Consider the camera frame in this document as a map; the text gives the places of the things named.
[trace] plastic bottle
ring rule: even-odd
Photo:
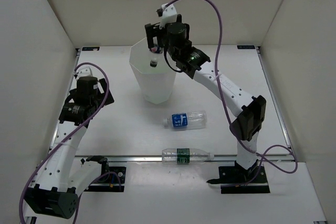
[[[202,129],[206,125],[206,113],[202,110],[173,114],[171,117],[163,119],[163,125],[172,129]]]
[[[213,153],[193,148],[168,148],[162,151],[162,162],[164,164],[199,164],[214,158]]]

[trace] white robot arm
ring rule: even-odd
[[[78,198],[82,192],[97,177],[109,171],[107,158],[91,156],[83,162],[81,169],[69,177],[76,150],[89,123],[80,128],[65,143],[61,140],[97,110],[107,92],[105,79],[98,81],[92,76],[89,67],[79,69],[76,73],[76,80],[77,88],[70,90],[70,95],[66,98],[62,108],[53,148],[58,144],[62,146],[41,167],[24,197],[37,214],[71,218],[76,211]],[[99,91],[98,82],[104,93]],[[104,105],[113,102],[112,94],[108,91]]]
[[[265,117],[266,100],[262,96],[253,97],[224,74],[215,73],[210,58],[192,46],[189,40],[189,25],[182,23],[182,16],[177,14],[173,5],[165,6],[162,5],[157,10],[158,16],[162,18],[160,23],[145,25],[148,48],[154,47],[153,38],[156,38],[158,46],[164,48],[164,56],[166,57],[165,54],[168,52],[172,60],[176,62],[176,66],[180,69],[178,72],[186,73],[220,99],[216,80],[219,76],[226,105],[236,117],[230,130],[244,142],[249,150],[256,152],[258,133]],[[257,167],[257,156],[237,143],[235,165],[248,177],[247,175]]]

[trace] black bracket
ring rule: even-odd
[[[109,176],[102,178],[100,181],[89,186],[85,191],[100,191],[105,193],[123,193],[125,189],[125,179],[126,179],[126,167],[124,166],[110,166],[110,172],[115,172],[118,174],[121,182],[121,188],[119,188],[118,179],[115,175],[110,174]]]
[[[82,47],[82,51],[99,51],[100,47]]]
[[[30,218],[30,223],[28,223],[28,224],[35,224],[36,223],[36,221],[37,221],[37,217],[31,217]]]
[[[251,141],[253,135],[260,131],[265,119],[266,100],[263,96],[252,97],[248,106],[242,107],[242,112],[230,125],[231,132],[242,141]]]
[[[218,168],[219,178],[210,179],[207,182],[212,185],[220,184],[221,194],[268,194],[270,193],[265,168],[262,166],[257,177],[245,186],[227,186],[233,184],[243,184],[251,180],[257,172],[257,162],[253,165],[253,170],[246,176],[242,173],[239,165],[220,166]]]
[[[91,116],[103,102],[107,94],[104,106],[114,103],[114,98],[111,91],[108,90],[105,79],[99,80],[104,93],[98,89],[98,79],[96,77],[85,76],[77,80],[77,87],[69,91],[61,114],[59,116],[59,123],[74,122],[75,125],[83,123],[89,116]]]
[[[176,17],[176,22],[181,23],[182,22],[182,15],[178,14]],[[145,31],[146,31],[146,38],[147,38],[147,45],[148,48],[151,49],[154,47],[154,38],[157,38],[158,46],[163,48],[164,47],[164,37],[166,36],[167,30],[166,28],[160,29],[160,23],[155,24],[147,24],[145,25]]]
[[[64,219],[70,219],[79,204],[75,188],[69,188],[63,193],[58,192],[55,187],[51,190],[40,189],[39,184],[36,184],[34,188],[28,187],[25,201],[37,214]]]

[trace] bottle with blue label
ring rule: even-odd
[[[206,126],[206,113],[202,111],[173,114],[163,120],[163,125],[176,130],[195,130]]]
[[[168,148],[162,151],[162,162],[164,164],[189,165],[199,164],[215,158],[213,153],[193,148]]]

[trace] white enclosure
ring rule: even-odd
[[[163,218],[156,223],[171,223],[170,214],[183,223],[336,223],[336,0],[212,0],[224,25],[220,69],[245,90],[267,97],[269,121],[260,133],[260,151],[271,144],[291,145],[300,161],[294,175],[266,165],[271,193],[253,196],[221,195],[205,183],[218,176],[216,169],[223,161],[236,158],[227,124],[217,123],[224,120],[218,99],[181,75],[164,105],[155,107],[141,97],[128,50],[145,36],[145,24],[159,21],[155,10],[168,1],[0,0],[0,223],[19,223],[21,190],[48,152],[77,64],[75,47],[83,46],[101,46],[101,51],[81,52],[77,59],[107,69],[116,102],[91,122],[72,169],[80,167],[81,157],[101,154],[128,161],[123,163],[128,179],[122,194],[84,193],[78,223],[113,222],[113,218],[124,223]],[[214,11],[200,0],[183,0],[175,6],[191,26],[193,44],[205,45],[200,48],[213,59],[215,46],[210,45],[218,40]],[[261,55],[257,50],[239,52],[238,44],[261,46]],[[128,83],[117,83],[116,74]],[[199,90],[195,100],[191,94]],[[190,99],[190,107],[186,102],[177,105],[181,99]],[[199,134],[179,132],[177,137],[158,128],[162,115],[204,107],[213,117]],[[123,111],[132,116],[132,130],[117,122],[115,114]],[[126,120],[124,115],[119,119]],[[151,137],[157,137],[153,144]],[[227,138],[223,147],[221,137]],[[158,152],[172,138],[174,145],[189,147],[194,141],[220,156],[200,167],[167,170],[157,163]],[[284,161],[280,165],[288,170],[293,167],[286,152],[275,149],[270,158]],[[147,207],[144,198],[152,202]],[[26,209],[26,215],[34,214]],[[37,223],[72,222],[38,216]]]

